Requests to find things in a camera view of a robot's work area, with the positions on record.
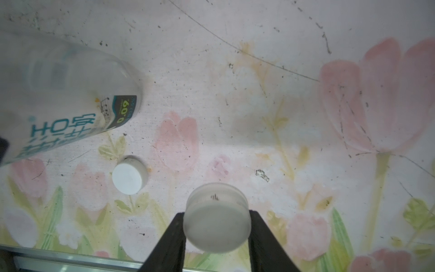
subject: bottle label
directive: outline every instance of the bottle label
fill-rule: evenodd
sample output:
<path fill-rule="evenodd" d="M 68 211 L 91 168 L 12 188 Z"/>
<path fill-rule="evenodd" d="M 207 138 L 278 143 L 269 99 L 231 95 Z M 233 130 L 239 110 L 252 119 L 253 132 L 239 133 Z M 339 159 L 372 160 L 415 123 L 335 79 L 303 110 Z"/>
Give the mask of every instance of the bottle label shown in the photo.
<path fill-rule="evenodd" d="M 136 103 L 136 95 L 115 95 L 112 103 L 115 119 L 106 130 L 117 128 L 127 123 L 127 121 L 133 116 Z"/>
<path fill-rule="evenodd" d="M 31 157 L 39 152 L 120 127 L 133 117 L 137 96 L 115 95 L 112 101 L 110 98 L 102 101 L 97 98 L 92 103 L 94 105 L 87 105 L 85 110 L 68 111 L 57 119 L 43 115 L 29 116 L 29 123 L 16 126 L 15 130 L 5 131 L 10 135 L 2 135 L 0 138 L 0 164 Z"/>

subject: pink tulip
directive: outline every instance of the pink tulip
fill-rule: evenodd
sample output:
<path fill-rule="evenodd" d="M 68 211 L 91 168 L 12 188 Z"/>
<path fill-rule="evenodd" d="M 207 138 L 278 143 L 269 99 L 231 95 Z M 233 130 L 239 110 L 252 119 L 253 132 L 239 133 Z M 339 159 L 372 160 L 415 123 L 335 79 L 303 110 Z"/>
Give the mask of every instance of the pink tulip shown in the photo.
<path fill-rule="evenodd" d="M 346 144 L 388 152 L 415 140 L 431 120 L 435 102 L 435 38 L 402 55 L 389 38 L 360 64 L 335 60 L 320 72 L 326 113 Z"/>
<path fill-rule="evenodd" d="M 28 196 L 39 198 L 47 192 L 47 173 L 40 159 L 24 159 L 11 164 L 11 176 L 20 191 Z"/>
<path fill-rule="evenodd" d="M 411 254 L 382 248 L 368 256 L 358 256 L 349 266 L 349 272 L 408 272 Z"/>
<path fill-rule="evenodd" d="M 89 211 L 99 211 L 109 200 L 103 172 L 91 172 L 86 164 L 79 164 L 70 181 L 70 190 L 77 203 Z"/>
<path fill-rule="evenodd" d="M 196 120 L 171 111 L 163 120 L 155 145 L 161 161 L 173 171 L 191 168 L 198 159 L 198 129 Z"/>
<path fill-rule="evenodd" d="M 312 261 L 329 249 L 331 227 L 323 217 L 297 214 L 287 228 L 287 247 L 291 256 Z"/>
<path fill-rule="evenodd" d="M 94 252 L 94 256 L 103 257 L 103 258 L 110 258 L 109 253 L 107 253 L 106 251 L 101 251 L 101 250 Z"/>

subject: clear plastic bottle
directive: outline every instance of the clear plastic bottle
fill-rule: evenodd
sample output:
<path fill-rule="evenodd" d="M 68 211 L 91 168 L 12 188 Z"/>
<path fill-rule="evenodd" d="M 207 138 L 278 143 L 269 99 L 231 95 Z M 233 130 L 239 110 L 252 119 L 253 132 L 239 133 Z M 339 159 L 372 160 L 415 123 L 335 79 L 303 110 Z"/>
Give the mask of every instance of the clear plastic bottle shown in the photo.
<path fill-rule="evenodd" d="M 0 22 L 0 164 L 124 125 L 142 84 L 116 57 Z"/>

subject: translucent plastic cap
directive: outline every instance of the translucent plastic cap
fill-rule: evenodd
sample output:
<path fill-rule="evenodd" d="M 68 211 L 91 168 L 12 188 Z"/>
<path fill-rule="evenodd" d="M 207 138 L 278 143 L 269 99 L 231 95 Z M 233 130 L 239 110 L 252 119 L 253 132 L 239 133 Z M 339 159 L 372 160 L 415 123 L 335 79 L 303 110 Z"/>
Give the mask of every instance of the translucent plastic cap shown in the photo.
<path fill-rule="evenodd" d="M 206 252 L 235 250 L 251 233 L 245 195 L 225 183 L 209 183 L 196 188 L 187 200 L 183 230 L 194 246 Z"/>

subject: black object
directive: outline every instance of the black object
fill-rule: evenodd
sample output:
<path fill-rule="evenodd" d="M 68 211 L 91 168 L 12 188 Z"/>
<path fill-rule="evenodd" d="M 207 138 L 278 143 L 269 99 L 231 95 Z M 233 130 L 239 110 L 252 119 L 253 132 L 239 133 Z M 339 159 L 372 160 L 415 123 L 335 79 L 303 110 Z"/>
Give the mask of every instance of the black object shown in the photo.
<path fill-rule="evenodd" d="M 251 215 L 251 234 L 248 238 L 252 272 L 300 272 L 280 246 L 272 232 L 256 211 Z M 183 232 L 184 213 L 177 213 L 137 272 L 182 272 L 186 236 Z"/>
<path fill-rule="evenodd" d="M 9 147 L 9 142 L 0 137 L 0 163 L 3 160 L 3 156 L 6 154 L 6 150 Z"/>

